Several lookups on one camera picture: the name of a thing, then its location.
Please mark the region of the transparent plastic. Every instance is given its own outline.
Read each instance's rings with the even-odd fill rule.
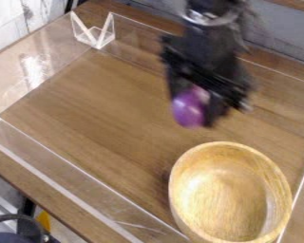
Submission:
[[[213,129],[183,129],[168,111],[159,57],[164,34],[115,13],[77,9],[4,51],[0,151],[127,240],[188,242],[169,220],[159,219],[156,205],[145,202],[141,206],[125,196],[127,190],[135,190],[125,185],[147,175],[137,191],[145,187],[151,200],[161,198],[161,202],[156,199],[161,204],[167,201],[157,191],[159,186],[167,187],[163,177],[193,145],[213,140],[249,145],[276,162],[294,195],[291,224],[278,242],[300,242],[304,80],[241,59],[259,80],[253,112],[232,112]],[[111,174],[120,175],[121,183]],[[171,218],[169,210],[163,212]]]

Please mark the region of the wooden table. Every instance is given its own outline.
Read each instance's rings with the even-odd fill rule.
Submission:
[[[108,0],[90,1],[81,9],[111,10],[171,32],[181,31],[167,20]],[[256,114],[264,118],[232,112],[213,129],[184,129],[171,117],[163,77],[93,49],[1,117],[176,228],[167,179],[176,159],[200,143],[229,140],[259,149],[279,164],[296,192],[304,171],[304,84],[291,76],[304,80],[304,65],[260,50],[255,53],[243,59],[261,84],[255,102]],[[26,143],[10,143],[26,151]],[[88,182],[76,180],[62,167],[53,167],[53,163],[52,167],[42,166],[40,156],[33,165],[77,191],[86,203],[101,200],[86,187]],[[1,151],[0,175],[86,241],[128,242]],[[299,203],[284,243],[304,242],[304,193]]]

